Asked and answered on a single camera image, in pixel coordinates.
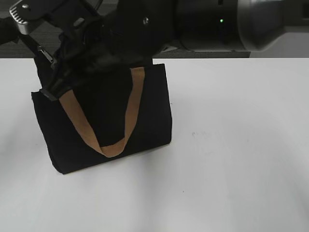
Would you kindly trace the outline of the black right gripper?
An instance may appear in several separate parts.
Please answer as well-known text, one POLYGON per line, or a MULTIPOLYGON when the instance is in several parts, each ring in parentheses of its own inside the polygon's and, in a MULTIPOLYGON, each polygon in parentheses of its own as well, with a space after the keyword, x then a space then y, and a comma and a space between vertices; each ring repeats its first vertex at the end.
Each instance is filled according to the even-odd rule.
POLYGON ((78 26, 65 24, 52 73, 42 80, 41 93, 51 101, 83 86, 101 84, 113 77, 127 78, 135 62, 131 36, 135 18, 124 14, 91 16, 78 26))

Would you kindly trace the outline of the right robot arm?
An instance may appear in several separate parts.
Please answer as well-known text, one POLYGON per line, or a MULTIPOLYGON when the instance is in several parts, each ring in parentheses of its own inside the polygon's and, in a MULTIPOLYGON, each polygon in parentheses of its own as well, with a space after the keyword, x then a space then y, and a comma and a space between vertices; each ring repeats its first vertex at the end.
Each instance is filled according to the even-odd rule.
POLYGON ((288 32, 307 33, 306 0, 121 0, 100 16, 79 1, 51 19, 63 30, 57 64, 41 91, 58 100, 102 73, 135 67, 168 49, 261 51, 288 32))

